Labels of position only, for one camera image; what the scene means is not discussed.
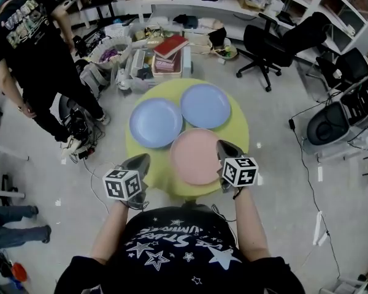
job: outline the office chair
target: office chair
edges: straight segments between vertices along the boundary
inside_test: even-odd
[[[320,57],[316,58],[321,73],[323,74],[326,84],[330,90],[338,89],[340,91],[345,91],[352,84],[355,84],[368,76],[368,63],[357,48],[353,48],[343,55],[339,55],[333,51],[333,55],[337,57],[335,63],[323,58],[323,56],[330,51],[331,50],[328,49]],[[337,69],[342,73],[341,78],[335,78],[333,76],[333,73]]]
[[[245,28],[244,45],[249,52],[237,49],[239,53],[252,59],[253,62],[241,68],[236,73],[236,77],[240,78],[243,71],[258,66],[267,82],[266,91],[269,92],[271,91],[267,75],[269,68],[276,70],[275,74],[280,76],[282,73],[278,66],[290,66],[297,53],[323,43],[327,38],[325,31],[330,21],[323,13],[315,12],[279,38],[269,32],[271,24],[277,25],[278,23],[262,13],[259,13],[259,17],[266,20],[264,29],[252,25],[247,25]]]

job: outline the shoe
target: shoe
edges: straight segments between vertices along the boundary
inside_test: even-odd
[[[45,238],[42,242],[44,244],[48,244],[50,242],[50,234],[52,232],[52,229],[50,228],[49,225],[46,225],[45,228],[47,228],[47,238]]]
[[[110,122],[110,116],[104,110],[104,116],[101,117],[100,119],[97,119],[97,121],[101,122],[102,125],[106,126]]]
[[[36,216],[39,214],[39,210],[37,206],[30,206],[31,208],[31,213],[33,214],[33,216]]]
[[[76,149],[79,148],[80,144],[82,142],[80,140],[77,140],[75,137],[70,136],[67,139],[67,142],[61,142],[60,148],[61,148],[61,158],[65,158],[72,154]]]

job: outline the pants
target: pants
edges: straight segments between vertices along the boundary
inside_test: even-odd
[[[36,113],[34,120],[41,128],[52,134],[56,141],[67,141],[70,135],[68,130],[49,110],[57,93],[72,99],[94,119],[102,118],[104,112],[89,88],[80,81],[74,60],[67,50],[55,59],[55,63],[50,66],[50,71],[46,71],[49,79],[44,84],[25,87],[23,99]]]
[[[22,217],[33,217],[30,206],[0,206],[0,249],[21,246],[28,241],[43,241],[47,238],[46,227],[3,227],[6,223],[21,221]]]

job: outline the black t-shirt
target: black t-shirt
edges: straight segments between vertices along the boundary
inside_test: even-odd
[[[105,266],[74,257],[55,293],[77,294],[99,285],[103,294],[152,287],[159,292],[305,293],[281,257],[249,262],[236,248],[228,224],[213,212],[175,207],[131,219]]]
[[[0,61],[7,65],[21,87],[41,85],[47,67],[68,47],[50,16],[55,0],[12,0],[0,13]]]

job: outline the yellow round table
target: yellow round table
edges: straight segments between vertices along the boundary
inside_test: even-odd
[[[146,92],[136,102],[136,105],[146,99],[163,97],[180,106],[180,98],[183,92],[188,87],[201,83],[204,84],[206,81],[195,80],[193,78],[179,78],[177,80],[166,81]],[[244,153],[247,153],[250,142],[247,120],[245,119],[239,104],[229,94],[226,95],[231,104],[231,115],[222,126],[217,127],[212,131],[215,132],[222,140],[230,141],[240,147]],[[188,130],[192,129],[193,126],[183,119],[183,128],[184,130]],[[218,180],[207,185],[194,186],[179,179],[171,167],[169,148],[150,149],[141,146],[135,139],[133,139],[129,131],[129,123],[127,123],[126,126],[125,139],[128,157],[133,157],[143,153],[148,153],[150,155],[150,169],[144,179],[150,187],[162,189],[168,194],[186,198],[206,195],[221,188]]]

